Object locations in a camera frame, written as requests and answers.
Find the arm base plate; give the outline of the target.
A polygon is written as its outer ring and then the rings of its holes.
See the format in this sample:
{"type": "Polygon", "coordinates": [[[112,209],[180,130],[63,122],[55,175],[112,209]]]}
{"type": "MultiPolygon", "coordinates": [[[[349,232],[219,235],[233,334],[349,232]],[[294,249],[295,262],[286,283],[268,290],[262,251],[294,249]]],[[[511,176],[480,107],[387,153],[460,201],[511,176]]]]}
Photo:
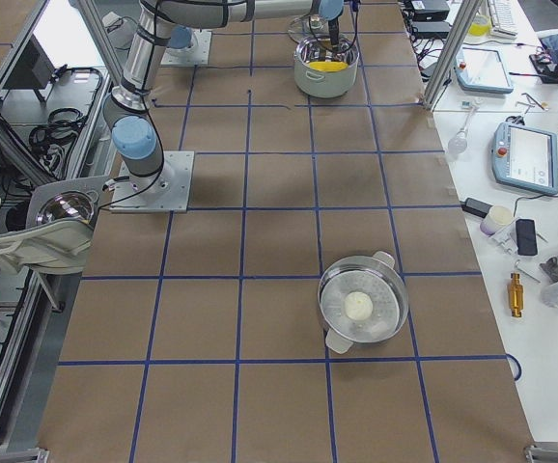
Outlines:
{"type": "Polygon", "coordinates": [[[132,176],[124,161],[108,209],[116,213],[185,213],[188,209],[193,167],[193,151],[167,150],[163,170],[157,181],[154,177],[132,176]]]}
{"type": "Polygon", "coordinates": [[[206,66],[212,33],[210,30],[177,27],[161,60],[163,66],[206,66]]]}

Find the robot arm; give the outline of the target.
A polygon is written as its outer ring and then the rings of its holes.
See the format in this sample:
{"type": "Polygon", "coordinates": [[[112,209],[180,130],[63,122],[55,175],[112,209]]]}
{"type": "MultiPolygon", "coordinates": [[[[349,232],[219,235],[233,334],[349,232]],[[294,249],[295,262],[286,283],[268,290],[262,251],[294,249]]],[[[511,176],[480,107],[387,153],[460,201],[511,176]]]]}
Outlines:
{"type": "Polygon", "coordinates": [[[187,50],[196,46],[196,39],[191,28],[177,25],[168,41],[168,47],[175,50],[187,50]]]}
{"type": "Polygon", "coordinates": [[[318,14],[319,2],[143,1],[118,86],[103,117],[127,173],[144,201],[180,188],[170,152],[239,156],[259,128],[267,151],[301,152],[310,126],[288,96],[300,44],[288,34],[216,34],[231,21],[318,14]]]}

